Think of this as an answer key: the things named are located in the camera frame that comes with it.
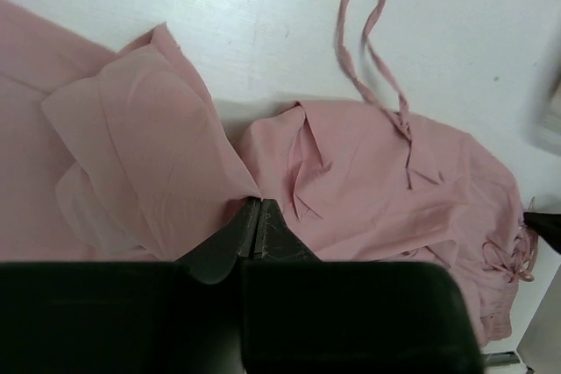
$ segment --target pink cloth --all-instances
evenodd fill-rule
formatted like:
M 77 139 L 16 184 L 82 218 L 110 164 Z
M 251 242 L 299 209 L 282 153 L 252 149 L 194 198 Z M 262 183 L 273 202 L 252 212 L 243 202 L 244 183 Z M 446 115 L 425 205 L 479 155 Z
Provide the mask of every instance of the pink cloth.
M 0 29 L 1 260 L 176 259 L 259 197 L 164 25 L 119 55 L 5 1 Z
M 386 0 L 362 38 L 400 99 L 399 112 L 382 106 L 344 46 L 349 1 L 341 0 L 337 56 L 368 103 L 298 102 L 255 122 L 239 154 L 261 193 L 279 201 L 288 227 L 319 258 L 442 265 L 460 285 L 479 342 L 508 337 L 518 280 L 531 280 L 535 258 L 515 179 L 467 133 L 409 113 L 368 40 Z
M 164 25 L 148 46 L 54 92 L 43 111 L 76 158 L 56 187 L 62 213 L 108 252 L 140 246 L 175 260 L 224 225 L 229 204 L 259 197 Z
M 255 122 L 238 156 L 165 26 L 114 54 L 0 1 L 0 259 L 175 259 L 262 196 L 320 258 L 446 267 L 480 343 L 508 336 L 534 257 L 515 180 L 468 134 L 409 113 L 367 37 L 385 2 L 362 41 L 400 111 L 354 72 L 342 0 L 337 56 L 368 103 L 298 102 Z

